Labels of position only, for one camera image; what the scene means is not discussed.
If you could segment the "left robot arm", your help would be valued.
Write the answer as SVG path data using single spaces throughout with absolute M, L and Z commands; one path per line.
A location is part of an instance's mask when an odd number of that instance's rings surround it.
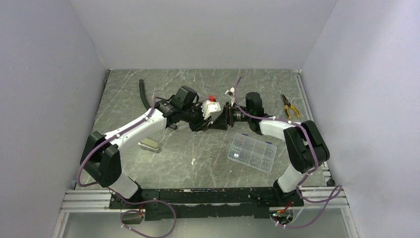
M 80 176 L 86 171 L 95 184 L 118 193 L 127 207 L 138 207 L 143 200 L 142 189 L 122 171 L 121 159 L 126 150 L 180 121 L 189 123 L 192 131 L 204 130 L 212 116 L 220 112 L 219 102 L 214 98 L 201 101 L 197 92 L 188 86 L 180 87 L 169 99 L 154 97 L 151 107 L 140 117 L 105 134 L 94 131 L 88 136 L 77 184 L 84 187 Z

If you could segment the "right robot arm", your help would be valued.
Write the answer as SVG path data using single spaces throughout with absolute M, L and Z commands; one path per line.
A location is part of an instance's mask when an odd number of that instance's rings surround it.
M 318 127 L 312 120 L 293 122 L 278 119 L 265 113 L 261 96 L 257 92 L 246 94 L 246 105 L 235 102 L 233 88 L 227 91 L 231 101 L 221 106 L 213 97 L 201 106 L 204 119 L 210 121 L 209 128 L 227 129 L 236 122 L 247 122 L 251 131 L 283 140 L 286 143 L 290 164 L 275 182 L 278 189 L 272 199 L 279 206 L 286 205 L 303 181 L 330 158 L 329 149 Z

